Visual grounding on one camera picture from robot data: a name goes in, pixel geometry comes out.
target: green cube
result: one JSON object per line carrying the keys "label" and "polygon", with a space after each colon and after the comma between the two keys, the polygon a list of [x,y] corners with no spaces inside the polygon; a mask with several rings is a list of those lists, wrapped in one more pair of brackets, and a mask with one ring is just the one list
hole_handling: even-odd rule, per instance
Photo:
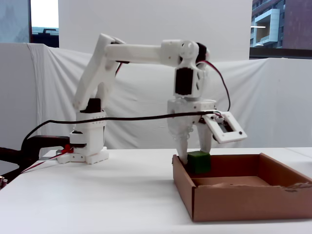
{"label": "green cube", "polygon": [[187,171],[194,174],[209,172],[211,169],[210,154],[202,151],[187,153]]}

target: cardboard box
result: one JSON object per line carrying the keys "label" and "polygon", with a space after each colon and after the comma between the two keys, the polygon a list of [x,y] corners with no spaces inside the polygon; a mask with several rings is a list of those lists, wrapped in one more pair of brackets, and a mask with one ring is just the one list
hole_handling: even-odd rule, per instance
{"label": "cardboard box", "polygon": [[199,175],[174,155],[173,171],[193,221],[312,218],[312,180],[265,154],[211,156]]}

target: black wire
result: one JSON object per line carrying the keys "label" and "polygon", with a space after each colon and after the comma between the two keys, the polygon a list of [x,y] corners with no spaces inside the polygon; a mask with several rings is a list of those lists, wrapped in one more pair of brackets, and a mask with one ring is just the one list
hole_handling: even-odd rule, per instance
{"label": "black wire", "polygon": [[229,108],[228,108],[228,111],[230,111],[230,108],[231,108],[230,94],[229,94],[228,87],[226,87],[226,84],[225,84],[225,82],[224,82],[224,79],[223,79],[223,76],[222,76],[221,72],[220,72],[211,62],[209,62],[209,61],[207,61],[207,60],[204,60],[204,61],[201,61],[201,62],[205,62],[206,64],[208,64],[209,66],[211,66],[211,67],[219,74],[219,76],[221,77],[222,83],[223,83],[224,88],[225,88],[225,90],[226,90],[226,94],[228,95],[228,100],[229,100]]}
{"label": "black wire", "polygon": [[119,70],[120,70],[121,66],[122,66],[122,63],[120,63],[120,64],[119,64],[119,66],[118,66],[118,68],[117,68],[117,70],[116,70],[116,72],[115,72],[115,76],[116,76],[116,75],[117,75],[117,73],[119,72]]}
{"label": "black wire", "polygon": [[104,121],[104,120],[113,120],[113,121],[138,121],[138,120],[151,120],[151,119],[161,119],[161,118],[174,118],[174,117],[182,117],[182,116],[202,116],[202,115],[208,115],[208,114],[214,114],[218,113],[221,114],[219,111],[198,111],[198,112],[185,112],[185,113],[175,113],[175,114],[167,114],[167,115],[161,115],[161,116],[147,116],[147,117],[129,117],[129,118],[122,118],[122,117],[104,117],[104,118],[95,118],[95,119],[87,119],[87,120],[80,120],[80,121],[58,121],[58,120],[47,120],[43,122],[42,124],[38,125],[36,128],[34,128],[27,136],[24,138],[22,143],[25,144],[26,140],[31,136],[32,133],[34,133],[36,130],[41,128],[42,126],[48,124],[48,123],[57,123],[57,124],[79,124],[79,123],[91,123],[91,122],[98,122],[98,121]]}

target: robotic arm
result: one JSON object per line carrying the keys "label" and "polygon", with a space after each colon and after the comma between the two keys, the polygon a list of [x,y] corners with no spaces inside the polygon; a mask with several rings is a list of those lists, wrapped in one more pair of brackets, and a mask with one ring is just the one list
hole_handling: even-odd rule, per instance
{"label": "robotic arm", "polygon": [[[118,64],[129,62],[163,64],[176,68],[175,99],[168,101],[168,113],[215,110],[214,100],[200,99],[207,71],[205,64],[197,63],[206,60],[206,54],[205,46],[188,40],[164,40],[160,46],[130,45],[101,34],[78,84],[74,99],[77,120],[106,117],[104,108],[112,90]],[[96,89],[95,98],[90,98]],[[168,119],[168,128],[184,163],[187,162],[187,139],[192,125],[198,127],[201,149],[205,152],[210,151],[212,133],[219,143],[247,137],[231,113],[220,113],[219,118],[215,117],[206,115]],[[107,159],[108,152],[103,147],[105,125],[106,121],[77,124],[70,133],[74,152],[58,157],[59,163],[86,161],[93,164]]]}

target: white curtain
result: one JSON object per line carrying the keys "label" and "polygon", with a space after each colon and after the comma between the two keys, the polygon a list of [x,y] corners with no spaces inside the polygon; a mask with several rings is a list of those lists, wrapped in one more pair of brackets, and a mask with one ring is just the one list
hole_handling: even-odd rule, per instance
{"label": "white curtain", "polygon": [[[48,119],[75,120],[72,100],[91,55],[44,45],[29,44],[29,48],[36,73],[38,124]],[[311,65],[310,60],[282,58],[215,63],[230,92],[231,112],[248,138],[223,145],[215,142],[213,146],[310,146],[312,81],[308,75],[304,76],[304,71]],[[124,64],[116,77],[106,108],[107,115],[141,117],[166,114],[167,100],[173,98],[173,85],[174,69],[171,67]],[[221,111],[227,109],[226,92],[215,71],[210,71],[204,90],[204,98],[217,100],[217,108]],[[38,133],[67,136],[72,128],[70,125],[49,124]],[[165,119],[109,121],[105,128],[105,145],[109,149],[175,147]],[[196,128],[191,134],[189,148],[199,148]]]}

